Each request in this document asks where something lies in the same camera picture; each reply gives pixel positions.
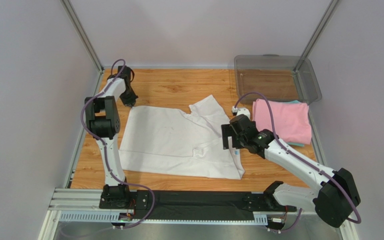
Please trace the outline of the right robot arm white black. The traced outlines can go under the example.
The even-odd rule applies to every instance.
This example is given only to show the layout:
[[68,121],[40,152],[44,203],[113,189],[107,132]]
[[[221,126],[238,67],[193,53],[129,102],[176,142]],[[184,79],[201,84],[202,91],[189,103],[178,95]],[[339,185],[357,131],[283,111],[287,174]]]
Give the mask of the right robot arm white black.
[[361,198],[350,171],[334,170],[301,154],[273,131],[258,130],[255,121],[244,114],[221,125],[223,148],[232,146],[273,162],[301,179],[307,187],[294,187],[280,181],[267,188],[282,206],[294,206],[315,212],[326,224],[339,228],[345,221],[356,224],[362,219],[357,211]]

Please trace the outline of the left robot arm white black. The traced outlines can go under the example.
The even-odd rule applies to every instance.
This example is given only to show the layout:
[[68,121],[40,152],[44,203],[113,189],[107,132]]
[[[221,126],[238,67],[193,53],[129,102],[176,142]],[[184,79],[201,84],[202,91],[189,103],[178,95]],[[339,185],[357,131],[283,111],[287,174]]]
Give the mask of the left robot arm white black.
[[137,95],[131,86],[134,77],[130,67],[119,66],[117,73],[108,77],[103,90],[85,98],[81,110],[81,123],[96,140],[102,156],[105,182],[99,203],[101,209],[128,209],[133,204],[119,155],[121,121],[117,101],[130,108],[136,104]]

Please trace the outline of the white t shirt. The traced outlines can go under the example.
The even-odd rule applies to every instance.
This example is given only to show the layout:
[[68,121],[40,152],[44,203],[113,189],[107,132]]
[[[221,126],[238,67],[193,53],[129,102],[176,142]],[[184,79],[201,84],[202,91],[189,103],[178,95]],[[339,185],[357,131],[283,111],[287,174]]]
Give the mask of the white t shirt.
[[213,95],[178,108],[133,107],[119,147],[124,170],[240,180],[239,150],[224,149],[221,126],[229,122]]

